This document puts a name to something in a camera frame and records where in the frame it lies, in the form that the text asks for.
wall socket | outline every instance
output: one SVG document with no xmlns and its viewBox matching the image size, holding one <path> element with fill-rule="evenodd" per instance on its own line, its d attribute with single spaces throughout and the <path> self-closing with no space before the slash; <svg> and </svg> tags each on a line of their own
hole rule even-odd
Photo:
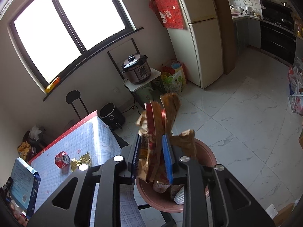
<svg viewBox="0 0 303 227">
<path fill-rule="evenodd" d="M 118 89 L 117 87 L 113 89 L 113 92 L 114 92 L 115 94 L 119 94 L 119 93 L 120 93 L 120 91 L 119 91 L 119 89 Z"/>
<path fill-rule="evenodd" d="M 252 6 L 252 2 L 249 2 L 249 1 L 243 1 L 243 4 L 246 4 L 247 6 Z"/>
</svg>

window sill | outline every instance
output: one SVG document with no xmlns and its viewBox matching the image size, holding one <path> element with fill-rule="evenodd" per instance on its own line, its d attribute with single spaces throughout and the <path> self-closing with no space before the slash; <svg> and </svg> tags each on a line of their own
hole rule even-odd
<svg viewBox="0 0 303 227">
<path fill-rule="evenodd" d="M 77 70 L 80 66 L 82 66 L 85 62 L 87 62 L 89 59 L 91 59 L 92 57 L 94 57 L 95 55 L 97 55 L 98 53 L 100 53 L 100 52 L 102 52 L 103 50 L 105 50 L 106 48 L 108 48 L 108 47 L 110 47 L 111 45 L 113 45 L 113 44 L 115 44 L 115 43 L 117 43 L 118 41 L 120 41 L 120 40 L 122 40 L 122 39 L 124 39 L 124 38 L 126 38 L 126 37 L 128 37 L 128 36 L 130 36 L 130 35 L 132 35 L 132 34 L 134 34 L 135 32 L 137 32 L 137 31 L 140 31 L 140 30 L 142 30 L 142 29 L 144 29 L 143 27 L 140 27 L 139 29 L 137 29 L 137 30 L 133 30 L 133 31 L 131 31 L 131 32 L 129 32 L 129 33 L 127 33 L 127 34 L 125 34 L 125 35 L 123 35 L 123 36 L 121 36 L 121 37 L 119 37 L 118 39 L 116 39 L 116 40 L 114 40 L 114 41 L 112 41 L 112 42 L 110 42 L 110 43 L 108 43 L 107 45 L 105 45 L 105 46 L 103 46 L 102 48 L 99 48 L 97 51 L 95 51 L 95 52 L 93 52 L 89 57 L 87 57 L 87 58 L 85 58 L 83 61 L 81 61 L 78 65 L 76 65 L 66 76 L 64 76 L 61 80 L 60 80 L 60 82 L 49 92 L 49 93 L 47 93 L 46 94 L 46 96 L 45 96 L 45 98 L 43 99 L 43 101 L 45 101 L 49 96 L 50 96 L 50 94 L 65 80 L 65 79 L 67 79 L 68 77 L 69 77 L 69 75 L 71 75 L 75 70 Z"/>
</svg>

window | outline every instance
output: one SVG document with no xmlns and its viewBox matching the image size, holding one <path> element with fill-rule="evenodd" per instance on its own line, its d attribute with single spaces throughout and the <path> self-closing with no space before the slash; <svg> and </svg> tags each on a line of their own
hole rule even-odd
<svg viewBox="0 0 303 227">
<path fill-rule="evenodd" d="M 133 31 L 118 0 L 31 0 L 10 26 L 44 87 Z"/>
</svg>

beige wall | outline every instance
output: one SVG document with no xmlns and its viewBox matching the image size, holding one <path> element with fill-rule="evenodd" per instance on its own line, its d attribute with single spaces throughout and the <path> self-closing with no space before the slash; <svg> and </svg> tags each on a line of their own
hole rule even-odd
<svg viewBox="0 0 303 227">
<path fill-rule="evenodd" d="M 65 102 L 66 94 L 74 89 L 81 92 L 82 100 L 91 112 L 108 102 L 119 107 L 132 99 L 106 53 L 131 37 L 140 52 L 148 56 L 153 68 L 159 69 L 162 63 L 175 57 L 167 30 L 149 9 L 149 0 L 123 0 L 136 28 L 143 26 L 144 29 L 90 59 L 42 102 L 45 93 L 22 64 L 9 35 L 9 22 L 26 1 L 14 0 L 0 21 L 0 95 L 3 105 L 25 130 L 43 125 L 48 133 L 60 135 L 68 121 L 77 120 L 72 107 Z M 118 95 L 112 91 L 116 87 L 120 91 Z"/>
<path fill-rule="evenodd" d="M 21 144 L 24 134 L 6 108 L 0 106 L 0 186 L 3 186 L 11 175 L 15 159 L 19 157 L 17 147 Z"/>
</svg>

lid handle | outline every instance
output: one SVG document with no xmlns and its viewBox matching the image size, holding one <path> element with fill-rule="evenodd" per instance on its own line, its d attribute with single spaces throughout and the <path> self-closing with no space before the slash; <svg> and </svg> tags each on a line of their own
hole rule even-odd
<svg viewBox="0 0 303 227">
<path fill-rule="evenodd" d="M 128 57 L 128 62 L 132 62 L 132 61 L 134 61 L 134 55 L 133 54 Z"/>
</svg>

